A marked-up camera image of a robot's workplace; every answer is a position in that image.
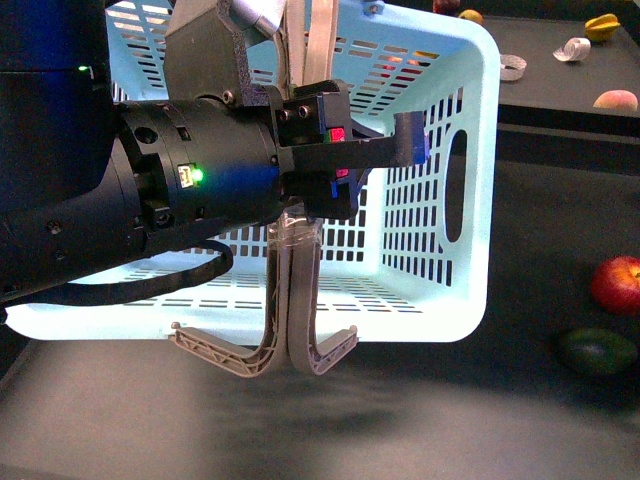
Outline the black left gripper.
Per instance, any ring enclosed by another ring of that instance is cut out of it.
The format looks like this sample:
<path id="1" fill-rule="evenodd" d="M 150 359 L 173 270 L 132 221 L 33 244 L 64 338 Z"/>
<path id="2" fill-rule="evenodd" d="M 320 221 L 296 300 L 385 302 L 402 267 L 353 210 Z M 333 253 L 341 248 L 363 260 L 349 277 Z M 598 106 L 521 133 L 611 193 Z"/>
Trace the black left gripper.
<path id="1" fill-rule="evenodd" d="M 357 169 L 410 167 L 429 156 L 422 111 L 396 113 L 384 137 L 355 120 L 351 129 L 340 80 L 299 87 L 290 100 L 274 87 L 258 91 L 262 106 L 206 97 L 118 105 L 141 224 L 161 231 L 206 222 L 218 234 L 270 223 L 297 202 L 310 217 L 347 220 L 358 210 Z"/>

